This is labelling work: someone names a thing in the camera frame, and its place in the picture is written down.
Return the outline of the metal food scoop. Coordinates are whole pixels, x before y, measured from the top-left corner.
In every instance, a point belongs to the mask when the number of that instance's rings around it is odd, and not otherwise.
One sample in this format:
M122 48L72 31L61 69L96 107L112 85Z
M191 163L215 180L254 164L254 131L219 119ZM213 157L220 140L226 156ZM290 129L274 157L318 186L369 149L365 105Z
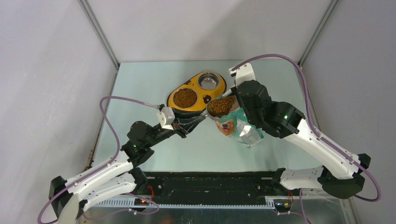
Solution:
M209 118L214 121L226 121L234 119L235 113L240 109L240 105L235 96L217 98L210 101L205 111L198 115L200 119Z

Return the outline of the green pet food bag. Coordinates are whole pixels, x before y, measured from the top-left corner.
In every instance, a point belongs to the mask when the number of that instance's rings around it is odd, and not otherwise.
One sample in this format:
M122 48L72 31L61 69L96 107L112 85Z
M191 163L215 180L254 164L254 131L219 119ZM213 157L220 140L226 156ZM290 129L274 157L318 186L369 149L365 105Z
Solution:
M229 114L222 119L217 119L215 124L218 130L226 137L252 147L264 138L263 131L248 123L243 108L239 107L236 100Z

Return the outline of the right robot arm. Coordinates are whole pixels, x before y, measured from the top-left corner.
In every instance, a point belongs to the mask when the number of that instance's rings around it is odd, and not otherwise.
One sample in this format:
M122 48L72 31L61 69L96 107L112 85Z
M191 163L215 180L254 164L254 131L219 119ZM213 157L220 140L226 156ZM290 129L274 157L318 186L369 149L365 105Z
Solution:
M284 139L313 156L321 164L315 168L292 170L279 168L271 181L277 195L295 189L321 189L327 194L348 199L363 190L361 175L370 165L367 154L351 154L336 149L336 144L314 131L304 113L287 102L273 101L267 88L255 80L232 88L249 124L266 134Z

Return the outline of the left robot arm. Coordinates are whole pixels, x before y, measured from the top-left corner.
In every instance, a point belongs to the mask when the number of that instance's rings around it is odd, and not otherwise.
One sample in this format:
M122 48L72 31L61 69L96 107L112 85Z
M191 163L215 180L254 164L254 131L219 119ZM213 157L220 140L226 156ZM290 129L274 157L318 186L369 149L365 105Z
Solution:
M77 219L90 207L113 196L146 192L147 177L139 165L154 154L152 147L173 135L186 138L206 119L202 112L179 112L171 107L162 108L157 116L159 124L155 126L134 122L126 144L101 164L67 180L58 176L51 181L49 200L58 221L63 210Z

